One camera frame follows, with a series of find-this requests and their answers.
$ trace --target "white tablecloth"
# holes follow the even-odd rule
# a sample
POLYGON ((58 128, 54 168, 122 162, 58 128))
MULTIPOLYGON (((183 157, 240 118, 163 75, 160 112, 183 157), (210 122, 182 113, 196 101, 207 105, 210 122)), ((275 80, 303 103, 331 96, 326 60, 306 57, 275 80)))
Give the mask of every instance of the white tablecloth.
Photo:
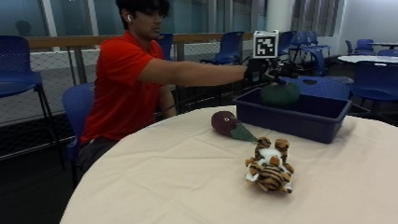
POLYGON ((85 174, 62 223, 398 223, 396 127, 346 117, 326 145, 244 125, 291 143, 294 192, 267 193, 244 180, 255 144, 211 128, 219 110, 235 113, 195 110, 126 136, 85 174))

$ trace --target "red t-shirt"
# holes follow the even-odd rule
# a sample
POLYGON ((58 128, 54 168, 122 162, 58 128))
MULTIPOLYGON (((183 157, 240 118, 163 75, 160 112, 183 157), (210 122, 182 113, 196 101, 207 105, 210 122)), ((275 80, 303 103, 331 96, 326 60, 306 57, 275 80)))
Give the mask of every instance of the red t-shirt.
POLYGON ((152 58, 163 59, 159 44, 151 41, 146 51, 127 32, 101 44, 94 103, 81 144, 97 137, 121 140, 152 123, 160 85, 137 80, 152 58))

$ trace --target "blue plastic bin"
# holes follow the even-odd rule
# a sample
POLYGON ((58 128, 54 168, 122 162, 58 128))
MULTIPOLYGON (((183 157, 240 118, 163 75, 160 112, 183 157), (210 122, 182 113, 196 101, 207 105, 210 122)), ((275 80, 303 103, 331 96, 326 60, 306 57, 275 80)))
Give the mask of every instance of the blue plastic bin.
POLYGON ((234 99, 236 119, 274 131, 330 143, 350 111, 350 100, 300 94, 287 108, 264 106, 256 88, 234 99))

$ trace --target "stuffed tiger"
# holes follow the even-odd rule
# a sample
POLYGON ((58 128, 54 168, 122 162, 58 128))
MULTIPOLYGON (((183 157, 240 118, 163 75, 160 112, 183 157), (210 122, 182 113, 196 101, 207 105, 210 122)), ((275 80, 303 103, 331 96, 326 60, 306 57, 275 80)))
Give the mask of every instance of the stuffed tiger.
POLYGON ((292 166, 286 162, 288 141, 276 139, 274 148, 268 148, 271 141, 267 137, 256 140, 255 156, 246 160, 248 168, 247 181, 252 182, 264 191, 291 193, 292 166))

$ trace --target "man's arm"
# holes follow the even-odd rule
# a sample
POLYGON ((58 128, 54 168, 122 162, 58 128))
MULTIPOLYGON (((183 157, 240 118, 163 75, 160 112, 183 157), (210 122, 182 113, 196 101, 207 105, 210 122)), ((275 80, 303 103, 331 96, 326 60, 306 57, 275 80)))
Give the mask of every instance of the man's arm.
POLYGON ((180 86, 216 86, 243 79, 246 66, 167 62, 151 59, 138 77, 141 82, 180 86))
POLYGON ((159 110, 162 114, 162 118, 167 119, 176 115, 175 107, 170 106, 174 104, 174 98, 170 91, 170 88, 167 86, 160 87, 159 90, 159 110))

